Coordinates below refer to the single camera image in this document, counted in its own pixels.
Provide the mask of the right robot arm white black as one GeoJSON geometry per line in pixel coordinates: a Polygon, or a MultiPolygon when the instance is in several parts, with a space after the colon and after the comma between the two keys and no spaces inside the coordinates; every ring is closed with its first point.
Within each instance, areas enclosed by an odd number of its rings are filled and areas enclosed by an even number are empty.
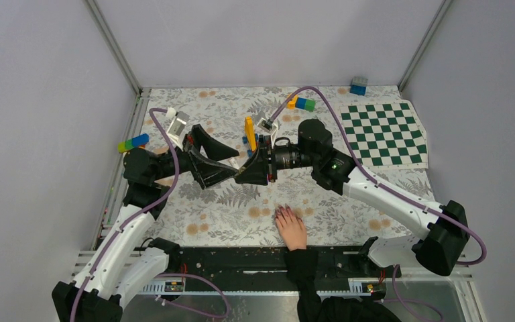
{"type": "Polygon", "coordinates": [[[361,273],[375,276],[384,267],[417,262],[439,276],[449,276],[469,241],[465,208],[456,201],[442,205],[422,199],[390,184],[357,165],[333,147],[333,136],[318,119],[298,126],[298,141],[277,146],[260,136],[257,151],[235,175],[238,184],[267,185],[279,170],[312,169],[312,179],[322,188],[362,201],[383,211],[410,232],[406,241],[372,237],[357,261],[361,273]]]}

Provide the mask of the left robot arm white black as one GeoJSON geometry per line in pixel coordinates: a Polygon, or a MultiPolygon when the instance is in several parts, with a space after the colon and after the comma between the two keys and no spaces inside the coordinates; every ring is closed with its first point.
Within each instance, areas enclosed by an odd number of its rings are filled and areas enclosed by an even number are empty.
{"type": "Polygon", "coordinates": [[[223,163],[239,152],[212,138],[200,125],[185,135],[183,145],[163,154],[133,148],[123,158],[128,189],[116,222],[86,266],[72,282],[59,282],[52,300],[60,321],[120,321],[131,300],[158,274],[171,276],[181,267],[179,246],[161,238],[128,270],[124,265],[137,243],[158,219],[177,179],[189,172],[202,188],[223,182],[237,169],[223,163]]]}

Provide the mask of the yellow nail polish bottle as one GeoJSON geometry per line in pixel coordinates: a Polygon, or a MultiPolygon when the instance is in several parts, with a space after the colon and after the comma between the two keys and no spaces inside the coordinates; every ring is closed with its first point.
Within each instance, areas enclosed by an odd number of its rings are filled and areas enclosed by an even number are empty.
{"type": "Polygon", "coordinates": [[[234,169],[236,169],[236,171],[237,171],[237,173],[238,173],[238,174],[239,174],[239,173],[241,173],[241,172],[244,170],[244,167],[243,167],[243,166],[241,166],[241,165],[238,163],[238,161],[237,161],[237,159],[236,159],[236,158],[230,158],[230,159],[228,159],[228,162],[230,163],[230,165],[231,165],[234,169]]]}

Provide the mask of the black sleeved forearm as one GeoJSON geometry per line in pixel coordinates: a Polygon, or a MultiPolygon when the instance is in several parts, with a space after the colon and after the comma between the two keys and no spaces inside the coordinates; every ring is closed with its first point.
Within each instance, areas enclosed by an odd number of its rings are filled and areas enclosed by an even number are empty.
{"type": "Polygon", "coordinates": [[[318,252],[292,250],[284,256],[288,280],[299,291],[300,321],[399,321],[389,309],[372,301],[329,297],[321,299],[314,284],[318,252]]]}

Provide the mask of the person's hand dark nails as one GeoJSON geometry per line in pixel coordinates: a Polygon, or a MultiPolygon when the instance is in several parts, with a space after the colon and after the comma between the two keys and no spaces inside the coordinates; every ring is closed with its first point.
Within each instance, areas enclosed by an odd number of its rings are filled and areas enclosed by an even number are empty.
{"type": "Polygon", "coordinates": [[[276,209],[275,222],[278,232],[289,251],[305,250],[307,248],[307,232],[304,222],[294,214],[289,206],[280,205],[276,209]]]}

